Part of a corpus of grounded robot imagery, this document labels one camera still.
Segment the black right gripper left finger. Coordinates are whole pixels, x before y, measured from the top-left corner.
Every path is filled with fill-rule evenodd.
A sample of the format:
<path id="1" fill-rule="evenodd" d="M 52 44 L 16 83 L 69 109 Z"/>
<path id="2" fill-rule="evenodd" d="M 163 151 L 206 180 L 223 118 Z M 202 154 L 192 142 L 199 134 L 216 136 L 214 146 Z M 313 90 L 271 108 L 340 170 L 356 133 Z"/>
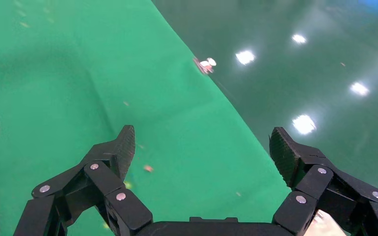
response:
<path id="1" fill-rule="evenodd" d="M 153 215 L 124 184 L 134 154 L 134 127 L 125 125 L 115 139 L 92 146 L 79 164 L 37 185 L 14 234 L 64 236 L 93 207 L 114 235 L 137 235 Z"/>

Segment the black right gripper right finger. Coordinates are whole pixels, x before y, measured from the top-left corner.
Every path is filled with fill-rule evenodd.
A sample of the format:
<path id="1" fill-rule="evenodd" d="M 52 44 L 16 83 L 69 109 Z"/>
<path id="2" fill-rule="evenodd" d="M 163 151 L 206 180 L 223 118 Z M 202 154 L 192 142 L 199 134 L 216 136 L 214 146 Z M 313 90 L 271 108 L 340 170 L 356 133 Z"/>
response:
<path id="1" fill-rule="evenodd" d="M 269 151 L 291 192 L 272 222 L 302 236 L 318 211 L 328 213 L 352 236 L 378 236 L 378 188 L 338 169 L 321 150 L 294 141 L 282 127 Z"/>

